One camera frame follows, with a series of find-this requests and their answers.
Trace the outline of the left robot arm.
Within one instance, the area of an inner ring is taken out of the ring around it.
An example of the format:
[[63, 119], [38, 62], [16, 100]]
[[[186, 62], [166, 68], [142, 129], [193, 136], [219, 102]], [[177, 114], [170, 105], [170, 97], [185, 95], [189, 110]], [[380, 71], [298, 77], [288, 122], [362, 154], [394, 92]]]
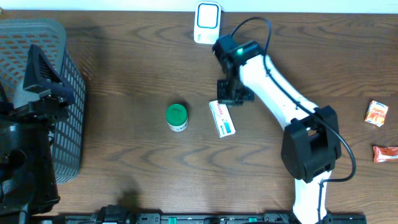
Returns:
[[60, 200], [49, 132], [69, 117], [73, 90], [37, 45], [29, 49], [23, 89], [38, 100], [15, 108], [1, 92], [1, 223], [28, 223]]

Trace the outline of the orange snack bar wrapper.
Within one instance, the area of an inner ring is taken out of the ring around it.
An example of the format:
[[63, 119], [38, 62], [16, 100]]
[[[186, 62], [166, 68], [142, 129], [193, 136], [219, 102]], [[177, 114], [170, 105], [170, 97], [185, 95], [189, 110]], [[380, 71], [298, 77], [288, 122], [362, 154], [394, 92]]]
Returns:
[[397, 161], [397, 146], [392, 147], [380, 147], [373, 146], [374, 163], [382, 163], [382, 162], [392, 162]]

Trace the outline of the white medicine box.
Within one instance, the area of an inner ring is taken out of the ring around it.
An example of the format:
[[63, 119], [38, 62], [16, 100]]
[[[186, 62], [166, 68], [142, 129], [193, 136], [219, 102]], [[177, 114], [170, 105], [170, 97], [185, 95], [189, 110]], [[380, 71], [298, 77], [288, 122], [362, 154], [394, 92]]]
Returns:
[[220, 138], [236, 133], [228, 107], [219, 103], [218, 100], [209, 102], [209, 107], [215, 121], [215, 126]]

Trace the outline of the orange tissue pack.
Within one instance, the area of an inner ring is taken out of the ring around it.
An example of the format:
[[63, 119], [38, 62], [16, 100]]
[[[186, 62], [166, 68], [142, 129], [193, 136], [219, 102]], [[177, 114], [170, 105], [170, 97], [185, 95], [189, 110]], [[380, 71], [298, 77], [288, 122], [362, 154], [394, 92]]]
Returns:
[[388, 106], [372, 100], [369, 104], [364, 121], [377, 127], [381, 127], [384, 125], [388, 109]]

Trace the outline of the green lid jar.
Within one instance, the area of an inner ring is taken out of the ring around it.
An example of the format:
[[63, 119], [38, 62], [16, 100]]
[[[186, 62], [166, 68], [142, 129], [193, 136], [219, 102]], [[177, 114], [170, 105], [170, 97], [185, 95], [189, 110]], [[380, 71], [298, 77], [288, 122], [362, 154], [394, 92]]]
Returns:
[[187, 109], [181, 104], [170, 105], [165, 112], [165, 118], [172, 131], [181, 132], [188, 126]]

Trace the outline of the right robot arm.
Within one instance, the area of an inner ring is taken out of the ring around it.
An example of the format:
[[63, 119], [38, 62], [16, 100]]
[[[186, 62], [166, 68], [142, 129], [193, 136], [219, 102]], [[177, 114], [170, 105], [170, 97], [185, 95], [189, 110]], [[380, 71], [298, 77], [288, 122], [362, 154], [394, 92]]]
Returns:
[[224, 35], [212, 50], [226, 74], [217, 83], [218, 102], [240, 106], [259, 98], [268, 107], [284, 131], [281, 159], [295, 179], [293, 214], [300, 223], [324, 221], [326, 192], [319, 184], [330, 178], [341, 157], [336, 112], [301, 95], [257, 42], [238, 45]]

